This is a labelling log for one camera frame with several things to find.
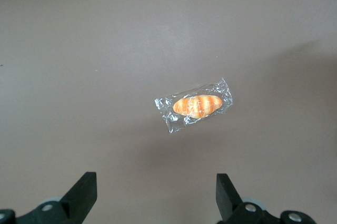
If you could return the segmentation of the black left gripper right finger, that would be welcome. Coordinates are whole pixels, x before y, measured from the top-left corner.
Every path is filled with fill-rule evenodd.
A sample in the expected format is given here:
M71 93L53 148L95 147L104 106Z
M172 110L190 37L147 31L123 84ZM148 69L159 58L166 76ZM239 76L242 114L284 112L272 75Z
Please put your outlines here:
M222 218L219 223L315 223L310 216L300 211L286 210L275 217L257 200L243 200L227 174L216 175L216 203Z

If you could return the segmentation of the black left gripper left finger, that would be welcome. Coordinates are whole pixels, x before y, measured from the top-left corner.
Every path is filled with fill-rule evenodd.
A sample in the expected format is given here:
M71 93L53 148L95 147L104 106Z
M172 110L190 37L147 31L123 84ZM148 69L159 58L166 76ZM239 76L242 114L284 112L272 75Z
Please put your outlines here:
M96 200L96 173L86 172L58 201L44 202L20 217L12 209L2 209L1 223L83 223Z

